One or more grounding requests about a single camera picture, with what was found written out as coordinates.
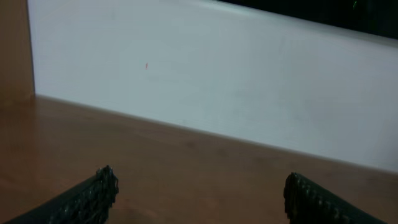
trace white wall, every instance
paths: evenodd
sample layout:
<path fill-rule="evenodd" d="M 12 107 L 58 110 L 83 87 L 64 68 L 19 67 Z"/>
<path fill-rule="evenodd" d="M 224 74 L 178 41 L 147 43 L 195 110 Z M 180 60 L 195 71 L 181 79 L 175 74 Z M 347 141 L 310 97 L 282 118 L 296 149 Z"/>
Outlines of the white wall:
<path fill-rule="evenodd" d="M 29 10 L 38 95 L 398 171 L 396 40 L 205 0 Z"/>

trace wooden surface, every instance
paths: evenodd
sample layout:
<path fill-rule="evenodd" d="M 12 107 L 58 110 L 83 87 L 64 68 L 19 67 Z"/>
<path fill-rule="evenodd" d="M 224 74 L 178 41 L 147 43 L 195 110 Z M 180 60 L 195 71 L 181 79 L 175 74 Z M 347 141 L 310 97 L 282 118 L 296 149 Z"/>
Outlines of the wooden surface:
<path fill-rule="evenodd" d="M 300 172 L 398 223 L 398 176 L 38 98 L 0 110 L 0 222 L 106 164 L 120 193 L 108 223 L 288 223 Z"/>
<path fill-rule="evenodd" d="M 34 94 L 26 0 L 0 1 L 0 107 Z"/>

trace black object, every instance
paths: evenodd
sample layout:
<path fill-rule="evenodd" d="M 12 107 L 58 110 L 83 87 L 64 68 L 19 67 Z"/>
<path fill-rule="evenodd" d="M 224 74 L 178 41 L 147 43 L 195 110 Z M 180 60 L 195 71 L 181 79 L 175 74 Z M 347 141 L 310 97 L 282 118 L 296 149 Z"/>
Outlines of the black object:
<path fill-rule="evenodd" d="M 398 39 L 396 0 L 220 0 Z"/>
<path fill-rule="evenodd" d="M 119 192 L 118 182 L 106 166 L 51 201 L 6 223 L 105 223 Z"/>
<path fill-rule="evenodd" d="M 292 173 L 284 189 L 285 213 L 291 224 L 382 224 L 306 177 Z"/>

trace dark background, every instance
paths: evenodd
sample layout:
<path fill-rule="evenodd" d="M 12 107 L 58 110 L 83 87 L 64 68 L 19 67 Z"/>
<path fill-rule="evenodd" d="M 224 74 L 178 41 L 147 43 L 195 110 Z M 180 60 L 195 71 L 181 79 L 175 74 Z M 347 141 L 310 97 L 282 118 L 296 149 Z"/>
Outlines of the dark background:
<path fill-rule="evenodd" d="M 398 0 L 220 0 L 398 39 Z"/>

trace white panel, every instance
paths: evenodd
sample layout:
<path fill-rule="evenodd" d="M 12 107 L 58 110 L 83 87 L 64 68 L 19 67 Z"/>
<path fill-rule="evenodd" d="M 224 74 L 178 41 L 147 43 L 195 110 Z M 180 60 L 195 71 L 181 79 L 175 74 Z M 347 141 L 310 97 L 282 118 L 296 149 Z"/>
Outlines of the white panel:
<path fill-rule="evenodd" d="M 396 40 L 205 0 L 29 10 L 39 95 L 398 171 Z"/>

